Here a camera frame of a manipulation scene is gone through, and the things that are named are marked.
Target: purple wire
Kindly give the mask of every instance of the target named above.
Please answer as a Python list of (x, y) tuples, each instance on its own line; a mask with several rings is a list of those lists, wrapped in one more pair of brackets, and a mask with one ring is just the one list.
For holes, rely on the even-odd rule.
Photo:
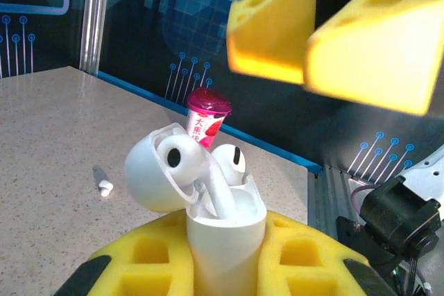
[(358, 214), (361, 213), (361, 209), (359, 208), (359, 205), (358, 205), (358, 203), (357, 203), (357, 201), (356, 201), (356, 195), (357, 195), (359, 192), (361, 192), (361, 191), (365, 191), (365, 190), (374, 190), (374, 189), (377, 189), (378, 187), (379, 187), (379, 185), (376, 185), (376, 184), (374, 184), (374, 185), (363, 185), (363, 186), (357, 187), (357, 188), (355, 188), (355, 189), (353, 190), (352, 195), (350, 196), (350, 199), (351, 199), (351, 201), (352, 201), (353, 208), (355, 208), (355, 211), (356, 211)]

